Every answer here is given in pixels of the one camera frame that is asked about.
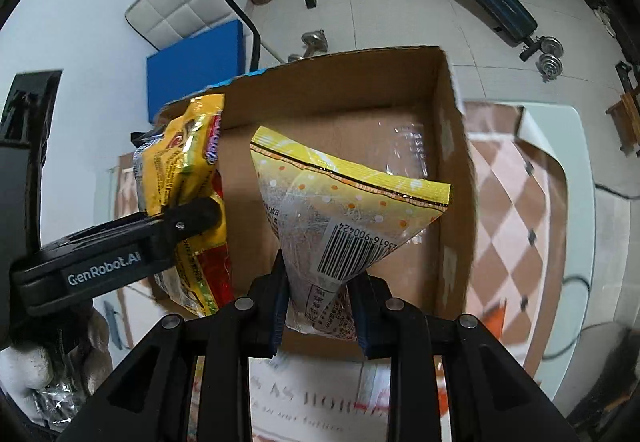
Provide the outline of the white gloved hand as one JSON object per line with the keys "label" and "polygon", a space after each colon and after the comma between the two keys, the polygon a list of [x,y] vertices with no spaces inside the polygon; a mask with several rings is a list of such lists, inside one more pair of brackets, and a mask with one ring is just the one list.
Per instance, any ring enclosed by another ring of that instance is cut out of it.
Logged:
{"label": "white gloved hand", "polygon": [[63,431],[113,370],[107,321],[92,310],[76,348],[19,344],[1,351],[1,390],[37,425]]}

